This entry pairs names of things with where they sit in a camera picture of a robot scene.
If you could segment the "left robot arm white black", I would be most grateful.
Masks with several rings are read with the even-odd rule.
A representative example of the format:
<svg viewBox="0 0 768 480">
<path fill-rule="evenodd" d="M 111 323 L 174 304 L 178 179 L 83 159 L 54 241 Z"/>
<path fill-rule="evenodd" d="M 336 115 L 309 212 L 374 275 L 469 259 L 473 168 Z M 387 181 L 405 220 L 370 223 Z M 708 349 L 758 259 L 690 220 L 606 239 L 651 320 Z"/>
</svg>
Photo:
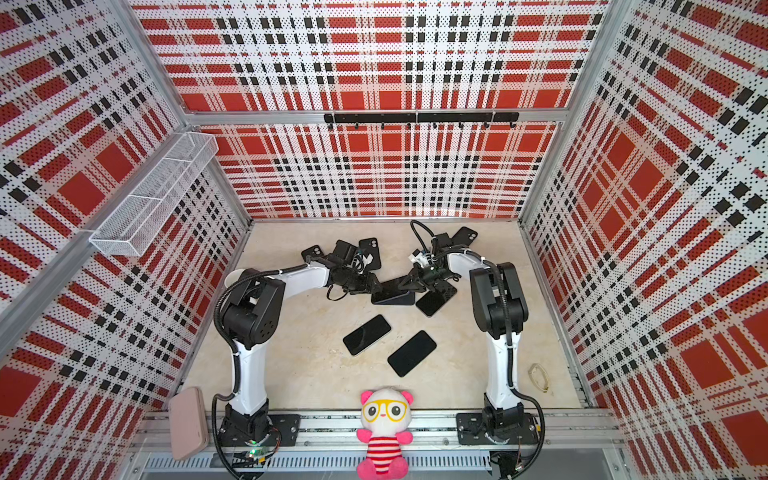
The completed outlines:
<svg viewBox="0 0 768 480">
<path fill-rule="evenodd" d="M 304 262 L 284 269 L 238 269 L 224 280 L 213 323 L 232 352 L 233 382 L 224 400 L 235 412 L 251 417 L 267 409 L 266 344 L 279 326 L 285 300 L 309 290 L 372 294 L 380 289 L 379 242 L 366 238 L 353 245 L 339 240 L 329 254 L 313 246 L 301 253 Z"/>
</svg>

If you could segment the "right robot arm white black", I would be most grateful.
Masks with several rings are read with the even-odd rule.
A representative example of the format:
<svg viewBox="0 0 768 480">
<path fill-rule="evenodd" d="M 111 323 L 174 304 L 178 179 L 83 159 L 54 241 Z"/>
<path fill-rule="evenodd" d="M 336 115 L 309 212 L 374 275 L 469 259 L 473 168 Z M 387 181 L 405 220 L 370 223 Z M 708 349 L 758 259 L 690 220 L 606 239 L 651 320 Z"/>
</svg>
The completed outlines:
<svg viewBox="0 0 768 480">
<path fill-rule="evenodd" d="M 415 305 L 431 317 L 456 295 L 456 282 L 469 282 L 473 317 L 488 346 L 483 422 L 501 428 L 521 422 L 524 413 L 517 357 L 529 309 L 516 267 L 496 264 L 472 250 L 477 236 L 462 227 L 453 235 L 433 234 L 429 242 L 421 241 L 409 255 L 412 268 L 398 288 L 420 293 Z"/>
</svg>

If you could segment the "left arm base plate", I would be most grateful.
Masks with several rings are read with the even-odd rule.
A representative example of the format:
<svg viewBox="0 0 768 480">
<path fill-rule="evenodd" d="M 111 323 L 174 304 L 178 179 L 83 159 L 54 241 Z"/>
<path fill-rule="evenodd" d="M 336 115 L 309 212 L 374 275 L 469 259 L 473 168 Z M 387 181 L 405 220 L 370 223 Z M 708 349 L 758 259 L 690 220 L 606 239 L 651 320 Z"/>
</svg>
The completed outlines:
<svg viewBox="0 0 768 480">
<path fill-rule="evenodd" d="M 297 414 L 270 414 L 256 422 L 253 431 L 238 428 L 224 419 L 218 439 L 223 447 L 292 447 L 296 444 L 301 417 Z"/>
</svg>

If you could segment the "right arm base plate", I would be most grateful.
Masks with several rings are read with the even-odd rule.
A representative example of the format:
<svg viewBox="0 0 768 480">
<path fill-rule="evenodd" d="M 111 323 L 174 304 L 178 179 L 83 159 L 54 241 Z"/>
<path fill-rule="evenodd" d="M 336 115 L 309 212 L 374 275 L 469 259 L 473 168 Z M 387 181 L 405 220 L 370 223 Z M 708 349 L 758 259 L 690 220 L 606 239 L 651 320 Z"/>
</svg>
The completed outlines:
<svg viewBox="0 0 768 480">
<path fill-rule="evenodd" d="M 539 441 L 535 417 L 523 412 L 489 415 L 469 412 L 456 415 L 456 429 L 461 445 L 535 446 Z"/>
</svg>

